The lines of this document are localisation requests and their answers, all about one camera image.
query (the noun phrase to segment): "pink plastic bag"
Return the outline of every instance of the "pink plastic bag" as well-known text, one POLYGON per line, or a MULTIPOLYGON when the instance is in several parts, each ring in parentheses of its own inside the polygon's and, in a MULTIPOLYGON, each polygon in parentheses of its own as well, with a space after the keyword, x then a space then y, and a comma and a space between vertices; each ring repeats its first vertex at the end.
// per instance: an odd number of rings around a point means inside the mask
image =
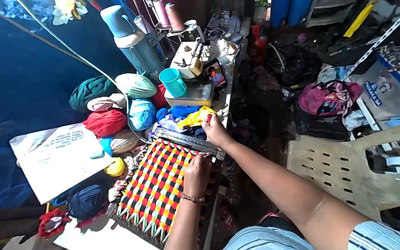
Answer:
POLYGON ((362 87, 355 82, 316 82, 306 86, 300 93, 299 105, 313 115, 345 115, 361 93, 362 87))

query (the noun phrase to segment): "woman's left hand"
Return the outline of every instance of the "woman's left hand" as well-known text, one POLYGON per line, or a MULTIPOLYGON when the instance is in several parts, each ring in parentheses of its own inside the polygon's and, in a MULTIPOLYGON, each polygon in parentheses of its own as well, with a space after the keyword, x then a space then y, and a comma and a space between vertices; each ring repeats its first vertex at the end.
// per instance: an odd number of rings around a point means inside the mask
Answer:
POLYGON ((213 165, 206 156, 205 153, 195 156, 184 171, 183 193, 185 195, 194 198, 203 197, 213 165))

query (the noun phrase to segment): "cardboard sheet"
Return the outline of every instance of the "cardboard sheet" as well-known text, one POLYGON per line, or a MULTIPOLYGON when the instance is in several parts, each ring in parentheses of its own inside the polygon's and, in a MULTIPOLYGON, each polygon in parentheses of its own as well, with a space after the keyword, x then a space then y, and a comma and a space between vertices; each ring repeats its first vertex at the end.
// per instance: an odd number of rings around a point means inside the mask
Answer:
POLYGON ((108 154, 90 158, 102 147, 81 123, 20 135, 9 144, 41 204, 113 162, 108 154))

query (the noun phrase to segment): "sleeve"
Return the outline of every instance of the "sleeve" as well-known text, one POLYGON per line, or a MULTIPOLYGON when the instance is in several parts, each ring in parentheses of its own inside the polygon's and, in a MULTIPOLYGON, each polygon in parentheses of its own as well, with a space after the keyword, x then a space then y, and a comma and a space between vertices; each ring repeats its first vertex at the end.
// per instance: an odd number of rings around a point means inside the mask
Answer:
POLYGON ((361 223, 350 234, 348 250, 400 250, 400 232, 382 223, 361 223))

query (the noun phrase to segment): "beige plastic chair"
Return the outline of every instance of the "beige plastic chair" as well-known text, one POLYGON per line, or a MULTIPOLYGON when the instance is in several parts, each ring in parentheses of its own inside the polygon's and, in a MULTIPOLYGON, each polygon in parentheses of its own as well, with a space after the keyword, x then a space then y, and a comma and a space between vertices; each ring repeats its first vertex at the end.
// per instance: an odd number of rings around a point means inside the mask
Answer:
POLYGON ((348 142, 299 136, 289 142, 287 169, 381 221, 381 210, 400 206, 400 173, 372 172, 365 150, 392 141, 400 141, 400 126, 348 142))

